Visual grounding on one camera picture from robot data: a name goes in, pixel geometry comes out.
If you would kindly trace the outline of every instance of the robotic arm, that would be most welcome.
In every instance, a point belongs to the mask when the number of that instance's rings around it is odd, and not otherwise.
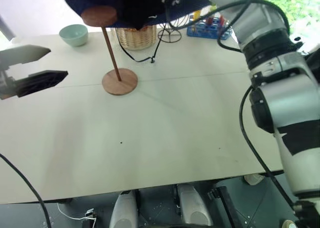
[[[212,0],[221,7],[240,0]],[[222,11],[232,20],[242,9]],[[320,87],[303,56],[293,49],[276,10],[251,4],[232,26],[252,83],[250,102],[258,127],[278,143],[283,169],[299,201],[300,224],[320,220]]]

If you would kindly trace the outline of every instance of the black cable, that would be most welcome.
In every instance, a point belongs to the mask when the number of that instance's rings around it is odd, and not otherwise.
[[[213,10],[213,11],[211,11],[211,12],[209,12],[209,13],[201,16],[201,17],[199,17],[198,19],[193,20],[193,21],[187,23],[186,25],[182,25],[180,27],[175,27],[175,26],[172,25],[172,23],[170,22],[169,9],[168,9],[168,7],[166,7],[165,8],[166,21],[169,24],[170,28],[172,28],[172,29],[175,29],[175,30],[185,29],[185,28],[187,28],[189,26],[192,26],[192,25],[196,24],[199,21],[202,21],[203,19],[211,17],[215,13],[221,12],[221,11],[223,11],[225,9],[229,9],[229,8],[232,8],[232,7],[235,7],[235,6],[246,4],[248,1],[249,0],[241,0],[241,1],[237,1],[237,2],[234,2],[234,3],[230,3],[230,4],[227,4],[227,5],[224,5],[222,7],[219,7],[217,9],[215,9],[215,10]],[[279,8],[277,5],[275,5],[275,4],[271,3],[271,2],[268,2],[266,0],[252,0],[251,3],[252,4],[263,4],[263,5],[266,5],[266,6],[270,7],[270,8],[272,8],[272,9],[276,10],[279,13],[279,15],[282,17],[282,19],[283,19],[284,25],[285,25],[285,27],[287,29],[287,33],[288,34],[290,33],[290,26],[289,26],[288,19],[286,17],[286,14],[282,11],[281,8]]]
[[[164,32],[165,32],[165,30],[166,30],[166,26],[167,26],[167,24],[164,25],[162,34],[161,34],[161,36],[160,36],[160,38],[159,38],[158,44],[156,45],[155,51],[154,51],[154,53],[153,53],[153,56],[152,56],[152,57],[147,57],[147,58],[142,59],[142,60],[135,60],[135,58],[132,57],[132,56],[124,49],[124,47],[121,45],[117,33],[116,33],[116,37],[118,38],[118,42],[119,42],[119,44],[120,44],[121,49],[122,49],[122,50],[124,51],[124,53],[127,54],[132,60],[136,61],[137,63],[141,63],[141,62],[144,62],[144,61],[146,61],[146,60],[151,59],[151,63],[154,63],[154,62],[155,62],[155,57],[156,57],[156,54],[157,54],[157,51],[158,51],[158,48],[159,48],[159,45],[160,45],[160,42],[161,42],[162,37],[163,37],[163,35],[164,35]]]
[[[230,51],[236,51],[236,52],[239,52],[239,53],[242,53],[242,51],[240,49],[236,49],[236,48],[232,48],[232,47],[228,47],[226,45],[224,45],[222,42],[221,42],[221,37],[222,35],[229,29],[231,28],[231,26],[233,26],[236,21],[238,21],[238,19],[244,14],[244,12],[248,9],[248,7],[250,6],[250,4],[252,3],[253,0],[248,0],[246,2],[246,4],[244,5],[244,7],[240,10],[239,13],[237,13],[237,15],[235,16],[235,18],[228,24],[228,26],[226,28],[224,28],[222,30],[222,32],[219,34],[218,36],[218,39],[217,39],[217,42],[218,42],[218,45],[224,49],[227,49],[227,50],[230,50]]]
[[[274,183],[274,185],[277,187],[277,189],[279,190],[280,194],[284,197],[284,199],[286,200],[286,202],[288,203],[288,205],[291,207],[291,209],[293,210],[293,202],[292,200],[289,198],[289,196],[287,195],[287,193],[285,192],[285,190],[282,188],[282,186],[279,184],[278,180],[275,178],[275,176],[272,174],[272,172],[269,170],[269,168],[267,167],[267,165],[264,163],[264,161],[261,159],[260,155],[258,154],[258,152],[256,151],[255,147],[252,145],[251,141],[249,140],[245,127],[244,127],[244,120],[243,120],[243,110],[244,110],[244,104],[245,104],[245,100],[248,96],[248,94],[250,93],[250,91],[253,89],[252,86],[250,86],[247,91],[245,92],[241,103],[240,103],[240,109],[239,109],[239,122],[240,122],[240,129],[242,132],[242,135],[244,137],[244,139],[246,140],[248,146],[250,147],[251,151],[253,152],[253,154],[255,155],[255,157],[257,158],[257,160],[259,161],[259,163],[261,164],[261,166],[264,168],[264,170],[266,171],[266,173],[268,174],[268,176],[270,177],[270,179],[272,180],[272,182]]]
[[[21,179],[24,180],[24,182],[27,184],[27,186],[30,188],[30,190],[34,193],[34,195],[36,196],[36,198],[38,199],[42,210],[44,212],[44,216],[45,216],[45,220],[46,220],[46,225],[47,228],[52,228],[51,227],[51,223],[50,223],[50,219],[49,219],[49,214],[48,214],[48,210],[45,206],[44,201],[41,199],[40,195],[38,194],[38,192],[36,191],[36,189],[31,185],[31,183],[28,181],[28,179],[24,176],[24,174],[21,173],[20,170],[18,170],[18,168],[16,168],[14,166],[14,164],[12,164],[3,154],[0,153],[0,157],[5,161],[5,163],[7,163],[20,177]]]

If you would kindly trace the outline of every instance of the wooden rod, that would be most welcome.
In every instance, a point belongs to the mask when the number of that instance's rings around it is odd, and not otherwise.
[[[108,46],[108,49],[109,49],[109,53],[110,53],[110,56],[111,56],[111,60],[113,62],[113,67],[114,67],[116,76],[118,77],[118,80],[121,81],[121,77],[120,77],[120,74],[119,74],[119,70],[118,70],[118,66],[117,66],[116,60],[115,60],[114,53],[112,51],[112,47],[111,47],[111,44],[110,44],[108,33],[107,33],[107,31],[106,31],[106,29],[104,27],[101,27],[101,28],[102,28],[102,32],[103,32],[103,36],[104,36],[106,45]]]

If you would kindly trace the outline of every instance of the floor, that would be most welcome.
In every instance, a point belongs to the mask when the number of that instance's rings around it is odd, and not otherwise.
[[[285,176],[277,179],[290,194]],[[217,227],[231,227],[227,214],[220,199],[210,199],[208,192],[213,181],[192,183],[204,199]],[[237,210],[243,227],[280,227],[285,219],[295,220],[295,217],[284,199],[274,187],[269,178],[265,178],[256,186],[244,182],[243,177],[222,180],[216,186],[226,186],[233,204]],[[145,188],[140,190],[141,207],[139,226],[147,227],[159,224],[181,224],[174,203],[173,185]],[[62,211],[73,217],[83,217],[85,211],[95,208],[98,221],[97,228],[109,226],[113,206],[118,193],[85,196],[74,198],[70,203],[60,204]],[[52,227],[80,228],[81,221],[63,216],[56,203],[48,203]],[[46,228],[45,218],[39,204],[8,204],[0,205],[0,227]]]

